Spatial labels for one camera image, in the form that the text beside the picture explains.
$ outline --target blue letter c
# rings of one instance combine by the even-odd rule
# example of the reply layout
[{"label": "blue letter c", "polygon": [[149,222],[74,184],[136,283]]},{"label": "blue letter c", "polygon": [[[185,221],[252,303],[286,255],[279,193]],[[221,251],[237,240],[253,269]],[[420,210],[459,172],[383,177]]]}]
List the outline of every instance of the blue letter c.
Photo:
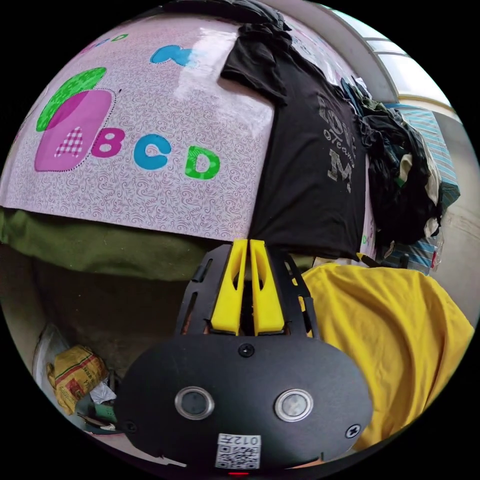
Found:
[{"label": "blue letter c", "polygon": [[[155,145],[163,155],[148,156],[146,150],[149,145]],[[133,159],[142,169],[158,170],[167,164],[168,158],[165,155],[168,155],[171,151],[172,146],[166,138],[156,133],[150,133],[140,138],[136,143],[133,150]]]}]

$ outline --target green cloth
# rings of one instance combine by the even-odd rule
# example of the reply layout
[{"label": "green cloth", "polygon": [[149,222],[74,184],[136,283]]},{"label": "green cloth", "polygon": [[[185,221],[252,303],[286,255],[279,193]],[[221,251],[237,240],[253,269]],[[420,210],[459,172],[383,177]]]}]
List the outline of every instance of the green cloth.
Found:
[{"label": "green cloth", "polygon": [[[188,281],[222,242],[0,207],[0,242],[29,257],[85,273]],[[314,259],[294,256],[300,270]]]}]

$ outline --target window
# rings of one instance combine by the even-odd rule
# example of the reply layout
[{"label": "window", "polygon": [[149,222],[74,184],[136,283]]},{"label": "window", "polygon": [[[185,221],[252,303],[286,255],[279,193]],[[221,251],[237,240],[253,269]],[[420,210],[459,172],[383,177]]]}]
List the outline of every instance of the window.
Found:
[{"label": "window", "polygon": [[394,81],[399,96],[424,97],[451,107],[449,100],[432,77],[411,57],[379,54]]},{"label": "window", "polygon": [[390,40],[367,40],[367,43],[373,48],[374,51],[378,52],[394,52],[398,54],[405,54],[405,50],[402,50],[396,43],[393,43]]},{"label": "window", "polygon": [[386,40],[388,40],[385,35],[383,35],[379,31],[376,31],[371,26],[368,26],[366,23],[363,23],[362,21],[357,20],[356,18],[353,18],[350,15],[347,15],[346,13],[342,13],[341,11],[333,10],[333,9],[331,9],[331,11],[334,12],[342,20],[347,22],[362,37],[371,38],[371,39],[386,39]]}]

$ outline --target label sticker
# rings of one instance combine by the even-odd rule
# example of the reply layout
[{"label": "label sticker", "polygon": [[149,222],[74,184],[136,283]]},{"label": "label sticker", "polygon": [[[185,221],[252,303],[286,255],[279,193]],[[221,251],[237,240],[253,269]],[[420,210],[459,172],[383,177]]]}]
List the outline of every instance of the label sticker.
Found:
[{"label": "label sticker", "polygon": [[260,468],[260,435],[218,435],[215,467],[218,469],[255,470]]}]

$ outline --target black t-shirt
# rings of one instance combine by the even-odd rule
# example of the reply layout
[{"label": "black t-shirt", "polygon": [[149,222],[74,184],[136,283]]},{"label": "black t-shirt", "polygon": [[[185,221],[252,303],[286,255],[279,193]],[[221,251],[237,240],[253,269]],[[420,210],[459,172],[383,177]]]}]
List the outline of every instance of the black t-shirt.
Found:
[{"label": "black t-shirt", "polygon": [[221,77],[273,102],[275,117],[249,237],[291,252],[356,259],[365,216],[360,119],[292,37],[245,24]]}]

